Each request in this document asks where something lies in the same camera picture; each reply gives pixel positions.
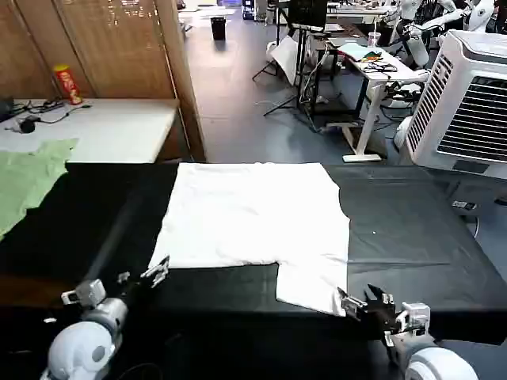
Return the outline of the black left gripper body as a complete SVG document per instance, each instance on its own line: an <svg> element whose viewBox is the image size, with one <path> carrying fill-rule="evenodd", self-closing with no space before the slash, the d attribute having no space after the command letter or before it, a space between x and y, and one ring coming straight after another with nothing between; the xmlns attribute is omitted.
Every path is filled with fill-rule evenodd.
<svg viewBox="0 0 507 380"><path fill-rule="evenodd" d="M151 295L154 279L153 275L130 277L119 286L114 297L131 309Z"/></svg>

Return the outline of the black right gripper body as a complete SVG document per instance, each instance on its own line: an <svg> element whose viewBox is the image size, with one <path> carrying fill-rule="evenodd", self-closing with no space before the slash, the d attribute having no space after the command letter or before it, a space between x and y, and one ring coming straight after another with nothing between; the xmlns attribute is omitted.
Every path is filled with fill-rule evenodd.
<svg viewBox="0 0 507 380"><path fill-rule="evenodd" d="M385 333L395 335L401 332L401 322L393 302L370 301L365 307L357 310L361 326L366 329L368 337L382 340Z"/></svg>

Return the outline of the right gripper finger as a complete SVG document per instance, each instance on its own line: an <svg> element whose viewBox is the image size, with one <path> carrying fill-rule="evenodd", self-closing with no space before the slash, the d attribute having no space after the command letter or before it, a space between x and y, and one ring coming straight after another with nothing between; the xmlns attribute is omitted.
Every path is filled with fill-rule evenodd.
<svg viewBox="0 0 507 380"><path fill-rule="evenodd" d="M372 298L366 294L366 301L369 306L390 306L393 304L393 295L386 293L381 288L368 284L368 289L373 295Z"/></svg>
<svg viewBox="0 0 507 380"><path fill-rule="evenodd" d="M345 311L345 314L348 317L361 318L368 304L365 301L350 296L340 287L337 288L337 292L341 308Z"/></svg>

